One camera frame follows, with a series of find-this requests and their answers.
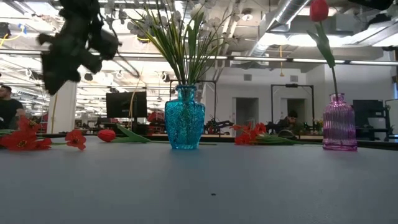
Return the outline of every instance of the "computer monitor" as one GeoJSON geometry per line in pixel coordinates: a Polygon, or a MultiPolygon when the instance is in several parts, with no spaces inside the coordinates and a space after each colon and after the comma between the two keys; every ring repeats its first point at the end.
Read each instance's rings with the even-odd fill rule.
{"type": "Polygon", "coordinates": [[[355,126],[369,125],[368,118],[380,118],[384,116],[382,100],[354,100],[355,126]]]}
{"type": "MultiPolygon", "coordinates": [[[[106,94],[106,116],[107,118],[130,118],[130,102],[132,92],[129,93],[107,93],[106,94]]],[[[146,118],[147,113],[147,93],[137,91],[134,94],[132,104],[132,117],[146,118]]]]}

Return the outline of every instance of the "doorway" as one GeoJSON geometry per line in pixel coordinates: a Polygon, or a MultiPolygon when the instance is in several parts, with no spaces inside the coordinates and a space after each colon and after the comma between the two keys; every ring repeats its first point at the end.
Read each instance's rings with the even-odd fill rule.
{"type": "Polygon", "coordinates": [[[305,122],[305,99],[287,99],[287,112],[297,112],[297,122],[305,122]]]}
{"type": "MultiPolygon", "coordinates": [[[[253,126],[259,122],[259,99],[258,98],[235,98],[237,125],[253,126]]],[[[242,134],[242,131],[236,131],[235,136],[242,134]]]]}

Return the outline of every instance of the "gray table surface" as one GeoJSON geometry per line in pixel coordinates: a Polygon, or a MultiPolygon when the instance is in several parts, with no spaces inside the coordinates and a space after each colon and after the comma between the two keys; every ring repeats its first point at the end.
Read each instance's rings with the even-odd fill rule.
{"type": "Polygon", "coordinates": [[[0,151],[0,223],[398,223],[394,151],[86,146],[0,151]]]}

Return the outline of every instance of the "black shirt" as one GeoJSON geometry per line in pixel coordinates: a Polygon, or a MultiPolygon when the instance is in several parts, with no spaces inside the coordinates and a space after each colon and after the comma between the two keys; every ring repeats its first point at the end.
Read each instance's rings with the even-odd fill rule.
{"type": "Polygon", "coordinates": [[[11,120],[17,114],[18,109],[24,109],[22,103],[15,99],[0,100],[0,118],[3,122],[0,122],[0,129],[8,129],[11,120]]]}

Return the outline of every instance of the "person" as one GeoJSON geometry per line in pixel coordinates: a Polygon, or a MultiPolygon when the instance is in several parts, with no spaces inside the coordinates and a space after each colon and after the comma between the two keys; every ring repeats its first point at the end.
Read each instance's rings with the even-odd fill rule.
{"type": "Polygon", "coordinates": [[[12,89],[2,85],[0,88],[0,129],[16,129],[16,116],[25,116],[25,110],[19,101],[11,98],[12,89]]]}
{"type": "Polygon", "coordinates": [[[297,112],[290,111],[284,119],[280,120],[277,125],[275,131],[279,133],[281,130],[289,130],[292,131],[293,127],[296,125],[297,121],[297,112]]]}

